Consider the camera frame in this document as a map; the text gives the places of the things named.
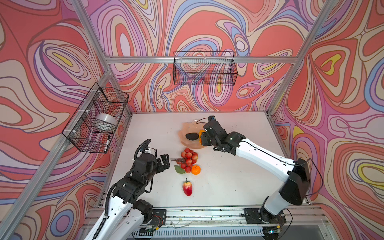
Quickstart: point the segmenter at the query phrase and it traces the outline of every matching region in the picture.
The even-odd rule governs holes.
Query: patterned wall
[[[296,56],[321,0],[94,0],[86,3],[107,55],[173,56],[233,50],[236,56]],[[263,111],[288,65],[238,64],[233,86],[174,86],[172,64],[111,66],[132,111]]]
[[[281,63],[243,64],[246,69],[234,86],[175,86],[173,64],[134,65],[120,63],[113,68],[121,88],[130,96],[133,112],[263,111],[289,68]]]
[[[0,220],[102,74],[69,0],[0,1]],[[68,147],[14,240],[75,238],[99,195],[122,120],[108,154]]]
[[[345,240],[384,239],[383,39],[383,1],[339,1],[273,116]]]

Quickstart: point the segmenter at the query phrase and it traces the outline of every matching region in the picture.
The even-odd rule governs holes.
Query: mounting plate
[[[161,218],[162,222],[160,222],[160,219],[158,219],[154,215],[159,216]],[[155,226],[156,225],[159,225],[159,226],[165,225],[166,218],[167,218],[167,210],[166,209],[153,209],[152,210],[152,220],[150,222],[150,225],[155,225]]]
[[[247,220],[247,224],[263,224],[261,220],[259,220],[260,214],[258,213],[259,208],[246,208],[244,209],[244,214],[246,216],[245,219]],[[279,212],[278,215],[276,215],[276,218],[273,219],[270,223],[276,223],[279,225],[284,225],[287,223],[285,219],[285,215],[283,213],[283,210]]]

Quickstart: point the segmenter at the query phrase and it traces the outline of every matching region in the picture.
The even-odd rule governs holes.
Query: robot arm
[[[212,145],[215,151],[246,158],[284,182],[280,189],[265,199],[259,209],[260,220],[270,223],[289,204],[301,205],[311,182],[308,165],[303,159],[295,162],[256,145],[238,132],[227,134],[215,116],[208,117],[204,130],[200,134],[202,145]]]
[[[154,155],[150,153],[148,148],[150,141],[147,139],[140,144],[135,152],[131,170],[108,191],[104,213],[85,240],[126,239],[139,225],[151,220],[152,205],[137,199],[144,192],[148,192],[145,188],[149,182],[152,183],[153,176],[168,169],[170,165],[168,155],[161,155],[160,159],[156,158],[156,150]],[[125,221],[119,225],[128,211]]]

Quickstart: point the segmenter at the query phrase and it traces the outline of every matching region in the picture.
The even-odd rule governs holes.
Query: green leaf
[[[180,174],[185,173],[185,170],[182,169],[179,165],[175,165],[175,170],[177,173],[180,173]]]

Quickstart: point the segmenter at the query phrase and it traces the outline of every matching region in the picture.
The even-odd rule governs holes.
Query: red fruit
[[[185,179],[185,182],[183,183],[183,191],[187,196],[192,195],[192,183],[187,181],[187,179]]]

